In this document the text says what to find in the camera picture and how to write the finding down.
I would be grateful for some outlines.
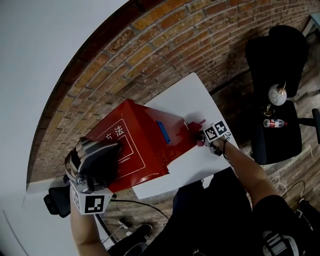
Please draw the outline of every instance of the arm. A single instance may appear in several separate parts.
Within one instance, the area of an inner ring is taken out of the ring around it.
[[[213,143],[223,151],[224,141],[222,139],[216,139]],[[228,141],[225,143],[225,155],[241,184],[249,193],[253,207],[267,196],[278,195],[264,169]]]
[[[100,241],[98,227],[93,215],[81,215],[70,189],[71,230],[80,256],[110,256]]]

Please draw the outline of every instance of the hand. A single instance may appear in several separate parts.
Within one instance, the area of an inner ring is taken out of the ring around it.
[[[222,139],[224,138],[224,136],[212,141],[213,145],[215,145],[216,147],[218,147],[221,151],[223,151],[224,149],[224,143],[225,141]]]

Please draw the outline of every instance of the white table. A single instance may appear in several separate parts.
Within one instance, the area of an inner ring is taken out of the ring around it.
[[[226,123],[195,73],[187,75],[145,106],[181,116],[187,124],[205,119],[206,122],[202,126],[204,129],[221,120]],[[238,147],[232,135],[229,142]],[[204,179],[203,186],[207,187],[213,174],[229,166],[222,155],[211,154],[206,146],[195,146],[167,166],[169,174],[134,186],[133,190],[139,199],[143,199],[178,189],[201,179]]]

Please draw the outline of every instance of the brick wall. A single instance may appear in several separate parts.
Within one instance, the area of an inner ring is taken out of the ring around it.
[[[248,69],[245,45],[272,26],[304,28],[319,0],[131,0],[61,75],[34,136],[27,182],[64,174],[79,137],[125,99],[145,104],[191,72],[208,91]]]

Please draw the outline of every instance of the water bottle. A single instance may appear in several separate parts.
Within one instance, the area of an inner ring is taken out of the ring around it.
[[[266,128],[280,128],[286,126],[288,123],[281,119],[265,119],[263,126]]]

